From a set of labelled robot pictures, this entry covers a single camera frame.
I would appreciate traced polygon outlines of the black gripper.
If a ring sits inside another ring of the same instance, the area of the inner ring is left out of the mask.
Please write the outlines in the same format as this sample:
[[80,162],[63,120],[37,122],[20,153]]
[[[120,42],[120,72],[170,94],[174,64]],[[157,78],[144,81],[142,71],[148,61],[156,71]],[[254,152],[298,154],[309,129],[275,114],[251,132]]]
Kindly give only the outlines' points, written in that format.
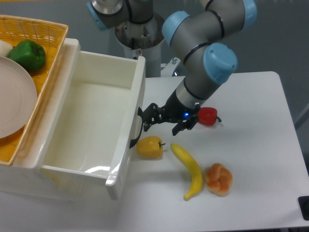
[[177,135],[180,131],[191,130],[195,126],[198,122],[198,111],[199,102],[193,103],[193,108],[190,108],[180,102],[176,93],[172,93],[164,106],[151,103],[143,111],[143,129],[147,132],[155,124],[176,123],[172,135]]

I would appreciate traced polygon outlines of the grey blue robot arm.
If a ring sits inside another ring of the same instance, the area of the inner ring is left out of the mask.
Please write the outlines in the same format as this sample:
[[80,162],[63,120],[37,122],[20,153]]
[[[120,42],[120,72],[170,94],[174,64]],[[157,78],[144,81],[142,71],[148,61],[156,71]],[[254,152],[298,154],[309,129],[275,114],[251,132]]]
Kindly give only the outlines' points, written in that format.
[[154,13],[151,0],[91,0],[87,8],[100,30],[115,29],[117,40],[136,58],[166,42],[187,68],[188,75],[164,106],[140,110],[141,131],[173,123],[173,134],[190,130],[201,105],[238,67],[235,53],[220,43],[224,37],[251,26],[257,18],[253,0],[204,0],[197,16],[178,11],[167,19]]

